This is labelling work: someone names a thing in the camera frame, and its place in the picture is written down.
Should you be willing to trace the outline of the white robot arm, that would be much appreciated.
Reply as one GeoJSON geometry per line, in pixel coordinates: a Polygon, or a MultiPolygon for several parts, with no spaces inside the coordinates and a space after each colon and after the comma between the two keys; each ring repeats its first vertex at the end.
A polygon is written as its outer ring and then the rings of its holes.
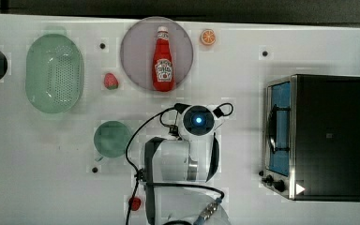
{"type": "Polygon", "coordinates": [[[231,112],[220,105],[176,103],[179,120],[169,135],[144,145],[142,184],[149,225],[208,225],[221,208],[224,193],[216,198],[204,192],[219,169],[219,126],[231,112]]]}

